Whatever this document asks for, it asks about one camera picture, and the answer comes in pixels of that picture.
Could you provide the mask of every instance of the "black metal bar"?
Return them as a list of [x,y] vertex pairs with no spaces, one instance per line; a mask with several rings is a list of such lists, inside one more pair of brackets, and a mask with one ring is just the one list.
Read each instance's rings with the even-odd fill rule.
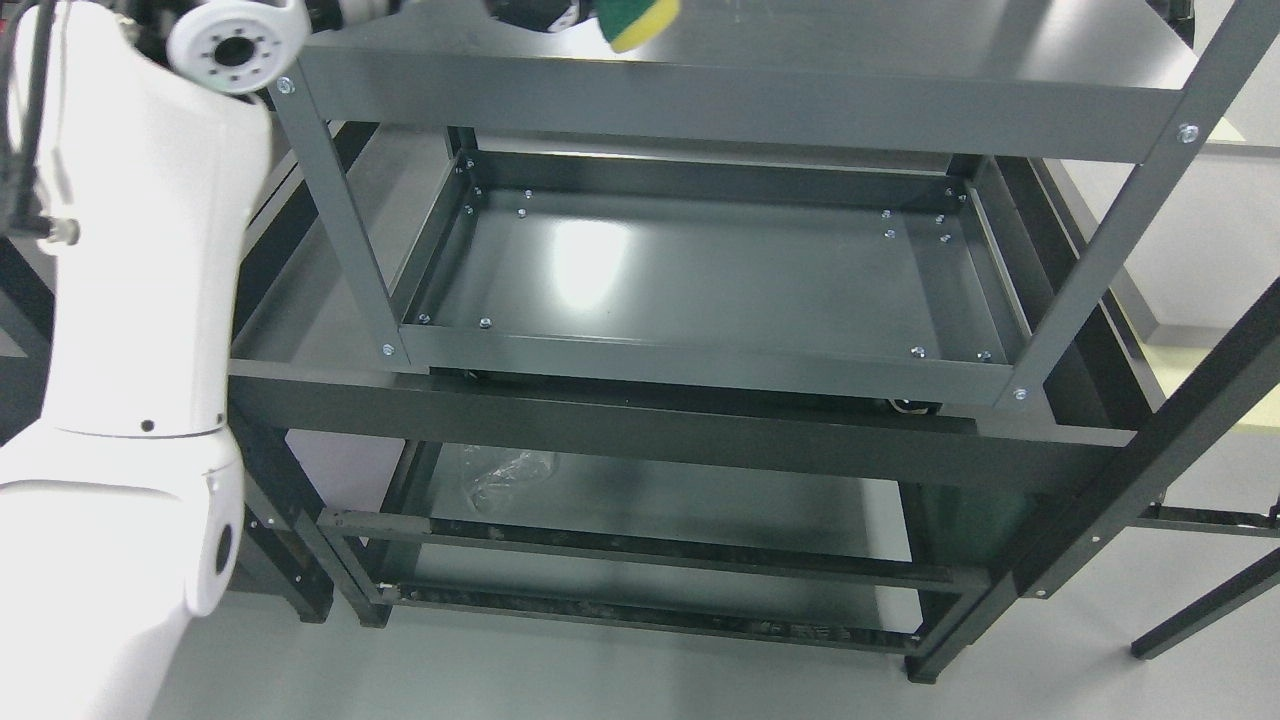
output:
[[[392,473],[392,482],[387,486],[387,495],[383,496],[380,511],[393,515],[430,515],[431,509],[426,505],[426,498],[439,457],[440,443],[406,441]],[[325,533],[325,537],[332,544],[334,538],[329,533]],[[367,547],[369,568],[379,577],[385,575],[392,550],[390,541],[370,539]]]
[[448,126],[444,128],[444,141],[449,147],[449,158],[457,158],[465,150],[480,147],[476,141],[476,128]]
[[920,644],[916,656],[925,656],[941,646],[947,637],[960,625],[960,623],[974,609],[982,598],[982,591],[966,591],[959,594],[943,594],[920,591],[920,614],[924,623],[916,632]]
[[320,527],[326,533],[330,532],[329,528],[333,528],[344,536],[419,544],[506,550],[777,578],[946,592],[984,589],[989,584],[988,573],[980,568],[922,565],[872,557],[818,555],[380,512],[325,510],[320,518]]
[[347,598],[360,623],[384,626],[389,609],[374,606],[356,585],[351,571],[333,551],[315,524],[323,510],[320,496],[284,442],[284,433],[264,427],[236,404],[228,406],[228,420],[244,459],[244,502],[269,529],[292,530],[329,574],[334,587]]
[[1002,577],[968,609],[964,619],[956,623],[941,642],[936,644],[931,642],[932,650],[925,655],[906,660],[908,679],[925,684],[937,682],[938,675],[960,655],[960,651],[980,638],[1016,600],[1018,591],[1012,577]]
[[1172,507],[1169,505],[1148,506],[1137,520],[1129,523],[1129,527],[1254,538],[1280,538],[1280,527],[1276,525],[1274,516],[1260,512]]
[[913,639],[914,635],[888,630],[815,625],[731,615],[708,615],[566,598],[471,592],[429,584],[401,584],[397,588],[384,591],[383,598],[385,602],[417,607],[467,610],[492,615],[512,615],[516,618],[568,620],[590,625],[637,628],[842,650],[865,650],[896,655],[910,655],[918,644],[918,641]]
[[[351,169],[376,129],[378,123],[347,122],[342,124],[333,138],[333,147],[338,152],[338,164],[343,172]],[[293,251],[297,250],[298,243],[302,242],[315,220],[315,200],[312,200],[311,191],[303,179],[289,195],[289,199],[280,205],[259,241],[241,261],[232,337],[239,334],[244,324],[248,323],[253,311],[266,297],[271,283],[293,256]]]
[[252,575],[260,592],[279,596],[293,606],[298,620],[324,623],[333,607],[333,579],[319,565],[305,568],[275,530],[244,514],[237,562]]
[[984,437],[960,418],[708,388],[476,383],[253,361],[233,363],[230,388],[274,427],[1028,493],[1069,495],[1116,451]]
[[0,356],[0,445],[18,434],[40,416],[49,365],[29,357]]
[[1272,550],[1262,560],[1134,641],[1129,646],[1129,652],[1139,660],[1151,660],[1277,584],[1280,584],[1280,548]]
[[1106,470],[1018,564],[1051,594],[1280,383],[1280,281],[1233,327]]
[[27,357],[49,361],[54,293],[6,237],[0,237],[0,328]]
[[342,560],[343,566],[351,573],[352,580],[356,583],[356,588],[365,600],[372,605],[379,603],[378,585],[374,578],[369,574],[370,565],[365,561],[362,556],[366,555],[365,546],[360,544],[357,541],[349,537],[343,537],[339,533],[333,532],[332,527],[328,527],[321,519],[320,532],[324,534],[329,546],[333,548],[338,559]]

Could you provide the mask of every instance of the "green sponge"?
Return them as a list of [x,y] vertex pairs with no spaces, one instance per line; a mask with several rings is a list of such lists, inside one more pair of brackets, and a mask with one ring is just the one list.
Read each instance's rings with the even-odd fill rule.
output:
[[667,29],[680,14],[680,0],[595,0],[595,13],[609,47],[626,53]]

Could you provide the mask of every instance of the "bolt hole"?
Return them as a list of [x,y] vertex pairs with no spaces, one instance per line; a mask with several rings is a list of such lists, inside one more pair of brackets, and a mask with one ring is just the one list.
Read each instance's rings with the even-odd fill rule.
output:
[[253,59],[253,42],[244,37],[228,37],[214,47],[214,61],[236,68]]
[[218,552],[214,555],[214,571],[219,575],[227,569],[227,561],[232,557],[232,527],[223,525],[223,534],[218,537]]

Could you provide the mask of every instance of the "metal tray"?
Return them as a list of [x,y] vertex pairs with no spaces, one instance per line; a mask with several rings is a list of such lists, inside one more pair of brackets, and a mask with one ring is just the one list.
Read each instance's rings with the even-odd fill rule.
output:
[[993,404],[1024,340],[942,174],[468,151],[393,305],[415,365]]

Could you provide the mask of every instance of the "metal upright post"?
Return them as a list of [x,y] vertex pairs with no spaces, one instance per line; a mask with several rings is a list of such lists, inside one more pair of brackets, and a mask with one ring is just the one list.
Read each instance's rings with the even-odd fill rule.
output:
[[1213,588],[1129,646],[1139,660],[1151,660],[1231,611],[1280,584],[1280,548],[1249,565],[1243,573]]
[[1020,594],[1052,594],[1277,383],[1280,279],[1076,500],[1056,518],[1037,515],[1011,541],[1025,548],[1021,557],[951,637],[928,656],[908,660],[911,679],[936,679]]

